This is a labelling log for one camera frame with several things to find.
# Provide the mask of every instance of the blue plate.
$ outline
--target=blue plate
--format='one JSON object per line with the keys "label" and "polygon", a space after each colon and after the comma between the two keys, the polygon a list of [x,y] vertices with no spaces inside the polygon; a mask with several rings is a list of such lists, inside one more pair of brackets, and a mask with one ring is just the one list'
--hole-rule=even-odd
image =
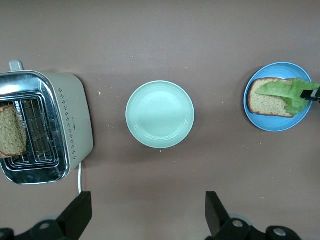
{"label": "blue plate", "polygon": [[295,115],[292,118],[281,117],[281,116],[264,116],[256,113],[251,113],[248,107],[248,92],[253,81],[257,79],[263,79],[267,77],[283,78],[283,79],[292,79],[292,78],[301,78],[304,81],[311,83],[311,78],[305,70],[300,66],[290,63],[290,62],[276,62],[270,65],[267,65],[260,69],[249,81],[248,85],[244,91],[244,110],[250,121],[257,126],[258,128],[269,131],[269,132],[280,132],[288,130],[305,118],[307,113],[311,108],[312,101],[309,101],[307,107]]}

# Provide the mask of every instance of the brown table surface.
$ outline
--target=brown table surface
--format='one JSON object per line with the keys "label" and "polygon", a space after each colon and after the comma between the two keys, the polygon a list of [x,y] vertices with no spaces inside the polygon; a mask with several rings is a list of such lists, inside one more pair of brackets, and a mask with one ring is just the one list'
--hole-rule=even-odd
{"label": "brown table surface", "polygon": [[[320,1],[23,0],[0,3],[0,72],[68,72],[85,87],[94,149],[83,162],[93,218],[81,239],[203,240],[205,193],[260,231],[320,239],[320,105],[282,132],[255,127],[244,89],[260,68],[292,62],[320,81]],[[195,122],[175,147],[140,144],[126,105],[167,80],[191,97]],[[77,174],[21,186],[0,174],[0,228],[22,233],[77,196]]]}

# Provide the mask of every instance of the toaster handle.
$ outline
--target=toaster handle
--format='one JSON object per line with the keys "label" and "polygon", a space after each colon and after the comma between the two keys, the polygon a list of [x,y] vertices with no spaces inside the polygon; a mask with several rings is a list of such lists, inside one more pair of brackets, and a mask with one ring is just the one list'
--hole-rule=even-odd
{"label": "toaster handle", "polygon": [[11,70],[12,72],[25,70],[22,61],[20,61],[20,60],[18,60],[18,59],[13,59],[13,60],[11,60],[11,61],[9,62],[9,65],[10,65],[10,70]]}

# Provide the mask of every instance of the toast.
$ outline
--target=toast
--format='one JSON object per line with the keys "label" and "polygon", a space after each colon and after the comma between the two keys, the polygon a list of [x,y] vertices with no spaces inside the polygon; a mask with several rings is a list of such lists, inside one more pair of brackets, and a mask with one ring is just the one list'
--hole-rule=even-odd
{"label": "toast", "polygon": [[26,153],[26,129],[20,126],[18,112],[13,105],[0,107],[0,158]]}
{"label": "toast", "polygon": [[294,115],[288,113],[285,109],[287,104],[279,96],[269,96],[256,94],[256,90],[271,81],[284,81],[292,84],[292,79],[281,79],[276,77],[259,78],[250,86],[248,92],[248,108],[253,114],[265,116],[280,116],[285,118],[293,118]]}

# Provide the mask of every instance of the bread slice on plate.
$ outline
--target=bread slice on plate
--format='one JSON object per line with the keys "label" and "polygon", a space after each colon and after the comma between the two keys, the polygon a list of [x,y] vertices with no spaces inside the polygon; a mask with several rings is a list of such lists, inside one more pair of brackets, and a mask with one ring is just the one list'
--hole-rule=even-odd
{"label": "bread slice on plate", "polygon": [[248,93],[247,103],[249,110],[253,114],[293,118],[293,115],[287,113],[285,109],[287,104],[281,99],[281,97],[256,94],[256,90],[271,81],[284,81],[287,84],[292,84],[293,80],[276,77],[266,77],[255,80],[251,84]]}

